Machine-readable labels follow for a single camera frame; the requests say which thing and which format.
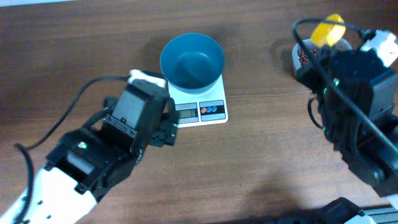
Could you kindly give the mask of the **yellow measuring scoop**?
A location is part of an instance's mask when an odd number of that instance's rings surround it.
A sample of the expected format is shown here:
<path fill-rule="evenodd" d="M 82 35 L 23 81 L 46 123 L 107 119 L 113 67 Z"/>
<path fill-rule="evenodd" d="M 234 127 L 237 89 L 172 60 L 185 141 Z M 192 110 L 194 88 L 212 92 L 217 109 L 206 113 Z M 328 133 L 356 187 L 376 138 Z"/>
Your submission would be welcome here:
<path fill-rule="evenodd" d="M 334 46 L 344 36 L 345 26 L 336 24 L 320 23 L 312 32 L 310 40 L 317 46 Z"/>

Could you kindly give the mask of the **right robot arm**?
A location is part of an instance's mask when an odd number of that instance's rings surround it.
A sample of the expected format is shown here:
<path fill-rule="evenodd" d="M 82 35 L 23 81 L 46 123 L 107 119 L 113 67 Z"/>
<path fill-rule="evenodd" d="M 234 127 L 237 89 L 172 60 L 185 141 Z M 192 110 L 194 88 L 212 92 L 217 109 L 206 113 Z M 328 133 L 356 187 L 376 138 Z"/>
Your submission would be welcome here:
<path fill-rule="evenodd" d="M 394 95 L 397 74 L 373 50 L 338 50 L 324 46 L 316 60 L 326 74 L 393 143 L 397 144 Z M 380 197 L 397 194 L 397 153 L 387 148 L 360 116 L 331 90 L 307 62 L 297 80 L 316 94 L 325 137 L 340 151 L 349 170 Z"/>

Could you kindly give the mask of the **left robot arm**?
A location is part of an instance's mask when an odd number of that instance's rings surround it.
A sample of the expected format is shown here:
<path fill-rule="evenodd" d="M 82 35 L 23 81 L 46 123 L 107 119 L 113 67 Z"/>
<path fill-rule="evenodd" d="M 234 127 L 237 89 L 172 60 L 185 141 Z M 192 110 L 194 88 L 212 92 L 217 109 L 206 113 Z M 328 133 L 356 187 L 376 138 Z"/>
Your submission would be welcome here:
<path fill-rule="evenodd" d="M 178 112 L 168 91 L 134 80 L 82 127 L 64 134 L 2 223 L 76 223 L 131 175 L 148 146 L 173 145 Z"/>

